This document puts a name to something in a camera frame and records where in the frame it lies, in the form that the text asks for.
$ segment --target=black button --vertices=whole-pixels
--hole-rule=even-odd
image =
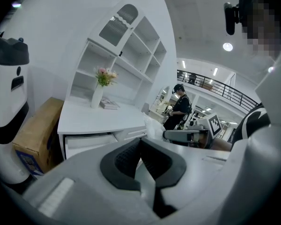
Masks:
[[[18,67],[17,68],[17,75],[20,75],[20,73],[21,73],[21,67]]]

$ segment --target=blue label on box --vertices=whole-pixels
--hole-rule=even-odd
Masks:
[[[18,157],[31,174],[40,175],[40,173],[43,173],[42,169],[39,167],[32,155],[27,154],[25,152],[20,152],[18,150],[16,150],[15,152],[17,153]]]

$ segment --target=plastic bag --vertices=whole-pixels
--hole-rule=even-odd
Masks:
[[[166,139],[163,137],[163,132],[165,131],[165,128],[162,124],[160,124],[155,119],[149,117],[144,113],[144,121],[147,128],[147,136],[148,138],[157,139],[160,141],[166,142]]]

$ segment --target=black shirt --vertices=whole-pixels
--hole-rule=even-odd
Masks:
[[[249,111],[236,128],[232,141],[232,147],[238,140],[249,138],[256,130],[268,125],[270,125],[270,119],[267,115],[266,109],[262,103],[260,103],[258,106]]]
[[[182,113],[187,113],[188,112],[188,106],[189,106],[189,98],[186,94],[181,96],[178,101],[176,102],[173,112],[180,111]],[[182,115],[174,115],[174,116],[179,116],[181,119],[184,117],[185,114]]]

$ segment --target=black metal railing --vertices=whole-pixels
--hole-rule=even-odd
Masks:
[[[247,111],[250,111],[252,108],[258,105],[257,102],[244,93],[210,77],[177,70],[177,80],[214,92],[230,100],[231,102],[236,103]]]

